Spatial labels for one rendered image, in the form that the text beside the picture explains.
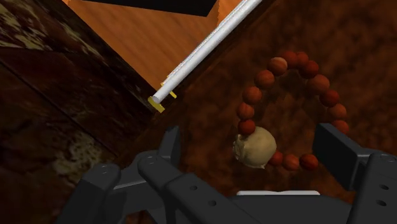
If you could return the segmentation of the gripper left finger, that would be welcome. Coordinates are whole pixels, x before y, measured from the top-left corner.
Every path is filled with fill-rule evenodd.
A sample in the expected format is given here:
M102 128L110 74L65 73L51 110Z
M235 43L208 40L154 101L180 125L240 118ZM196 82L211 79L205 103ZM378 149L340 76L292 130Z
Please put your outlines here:
M193 173L178 170L179 127L126 168L97 164L79 180L55 224L121 224L146 210L158 224L260 224Z

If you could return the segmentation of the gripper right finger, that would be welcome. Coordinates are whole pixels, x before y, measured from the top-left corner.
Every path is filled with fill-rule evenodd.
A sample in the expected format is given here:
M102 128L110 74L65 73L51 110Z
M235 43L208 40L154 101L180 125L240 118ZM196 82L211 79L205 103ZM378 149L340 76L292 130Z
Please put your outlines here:
M363 148L329 123L316 126L312 151L347 191L346 224L397 224L397 157Z

